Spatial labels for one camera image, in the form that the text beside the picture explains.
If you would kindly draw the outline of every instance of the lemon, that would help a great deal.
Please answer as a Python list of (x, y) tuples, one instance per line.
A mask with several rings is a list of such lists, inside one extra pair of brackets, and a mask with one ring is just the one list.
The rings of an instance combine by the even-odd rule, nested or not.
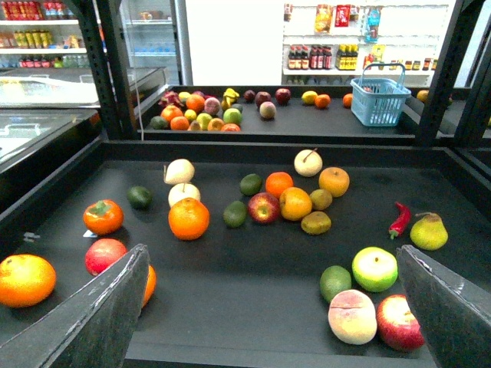
[(194, 120), (196, 120), (198, 115), (196, 114), (195, 110), (186, 110), (186, 112), (184, 113), (184, 117), (187, 119), (187, 121), (192, 123)]
[(351, 289), (351, 274), (342, 266), (328, 267), (322, 272), (320, 286), (322, 296), (331, 303), (337, 294)]
[(302, 101), (304, 101), (304, 104), (306, 105), (313, 105), (316, 97), (317, 92), (313, 90), (308, 90), (307, 92), (304, 92), (304, 94), (302, 94)]
[(181, 102), (185, 103), (187, 98), (191, 96), (191, 94), (189, 92), (179, 92), (178, 96)]

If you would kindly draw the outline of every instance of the glass door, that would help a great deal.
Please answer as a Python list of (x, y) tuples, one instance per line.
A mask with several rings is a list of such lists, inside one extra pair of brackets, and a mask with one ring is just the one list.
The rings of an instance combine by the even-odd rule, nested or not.
[(181, 84), (171, 1), (123, 0), (120, 13), (130, 66), (165, 67), (167, 83)]

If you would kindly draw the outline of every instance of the black tray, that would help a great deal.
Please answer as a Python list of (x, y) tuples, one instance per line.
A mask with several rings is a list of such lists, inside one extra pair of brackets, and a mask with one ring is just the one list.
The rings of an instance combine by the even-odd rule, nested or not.
[[(364, 126), (351, 112), (343, 107), (342, 98), (352, 92), (351, 87), (332, 86), (286, 86), (292, 92), (288, 106), (278, 106), (275, 92), (279, 88), (273, 86), (234, 87), (241, 97), (239, 103), (243, 106), (242, 131), (238, 133), (224, 132), (183, 132), (175, 130), (154, 130), (150, 126), (144, 129), (147, 140), (205, 140), (205, 141), (234, 141), (234, 142), (266, 142), (266, 143), (312, 143), (312, 144), (389, 144), (411, 146), (417, 129), (414, 112), (404, 105), (399, 124), (393, 127)], [(177, 93), (201, 90), (205, 94), (222, 99), (227, 87), (218, 86), (175, 86), (170, 88)], [(264, 121), (259, 116), (255, 103), (246, 103), (243, 93), (253, 89), (261, 90), (272, 95), (276, 105), (276, 117)], [(319, 110), (313, 106), (303, 106), (302, 94), (307, 90), (315, 90), (319, 94), (331, 96), (331, 104), (327, 110)], [(159, 115), (162, 110), (157, 104), (153, 107), (153, 115)]]
[[(227, 229), (222, 211), (233, 200), (247, 200), (238, 184), (248, 173), (266, 177), (284, 170), (296, 186), (308, 192), (317, 187), (316, 178), (300, 177), (293, 169), (296, 153), (304, 148), (97, 141), (80, 151), (0, 217), (2, 257), (34, 253), (58, 272), (58, 285), (46, 301), (24, 310), (0, 307), (0, 343), (89, 282), (84, 254), (94, 239), (83, 236), (82, 213), (98, 199), (112, 198), (126, 218), (111, 237), (128, 247), (147, 244), (158, 274), (155, 295), (127, 351), (127, 366), (435, 367), (427, 347), (398, 353), (377, 337), (359, 347), (339, 341), (328, 326), (318, 281), (332, 264), (351, 269), (362, 248), (376, 245), (394, 253), (410, 243), (409, 230), (394, 240), (387, 233), (398, 215), (394, 202), (401, 201), (413, 213), (439, 213), (450, 240), (430, 255), (491, 291), (490, 183), (445, 148), (318, 146), (325, 166), (341, 166), (351, 177), (348, 192), (327, 210), (333, 222), (328, 233), (314, 237), (298, 223), (261, 226), (251, 219)], [(176, 240), (167, 224), (170, 186), (163, 183), (163, 164), (180, 157), (195, 163), (193, 183), (212, 216), (206, 234), (193, 242)], [(133, 185), (153, 191), (148, 212), (130, 208), (126, 191)], [(26, 232), (40, 238), (24, 239)], [(369, 295), (377, 304), (402, 291), (397, 282), (389, 291)]]

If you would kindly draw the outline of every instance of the yellow pear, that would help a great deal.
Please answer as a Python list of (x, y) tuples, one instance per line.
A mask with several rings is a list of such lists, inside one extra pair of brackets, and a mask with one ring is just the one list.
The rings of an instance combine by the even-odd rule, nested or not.
[(420, 215), (424, 217), (416, 221), (411, 228), (411, 240), (418, 248), (425, 251), (436, 251), (442, 248), (448, 240), (448, 232), (443, 225), (442, 218), (436, 213)]

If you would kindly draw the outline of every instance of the plastic basket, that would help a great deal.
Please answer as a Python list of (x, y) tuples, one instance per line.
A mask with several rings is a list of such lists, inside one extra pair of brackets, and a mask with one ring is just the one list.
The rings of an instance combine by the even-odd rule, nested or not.
[[(369, 67), (398, 66), (402, 69), (396, 82), (387, 78), (365, 78)], [(351, 111), (366, 127), (395, 127), (410, 90), (403, 86), (406, 68), (400, 63), (376, 63), (368, 65), (360, 78), (351, 81), (353, 101)]]

